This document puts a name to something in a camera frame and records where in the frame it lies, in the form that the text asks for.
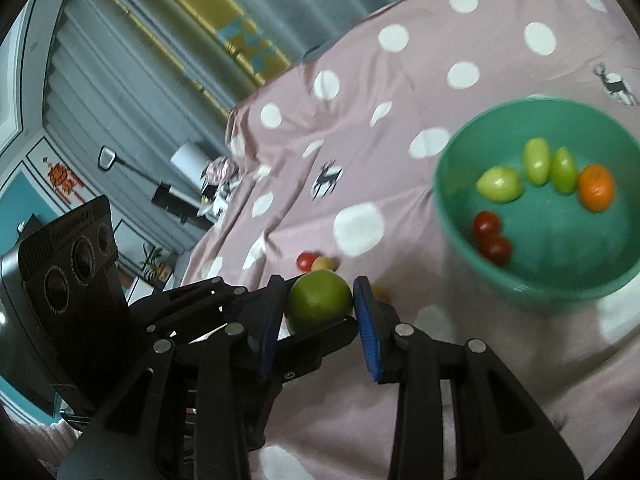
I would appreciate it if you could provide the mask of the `grey sleeve forearm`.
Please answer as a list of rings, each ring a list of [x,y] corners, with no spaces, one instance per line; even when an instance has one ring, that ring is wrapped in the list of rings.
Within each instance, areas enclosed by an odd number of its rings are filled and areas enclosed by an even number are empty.
[[[14,418],[10,418],[10,422],[30,452],[54,478],[58,476],[58,468],[65,455],[82,435],[81,431],[74,429],[64,419],[51,425],[24,424]]]

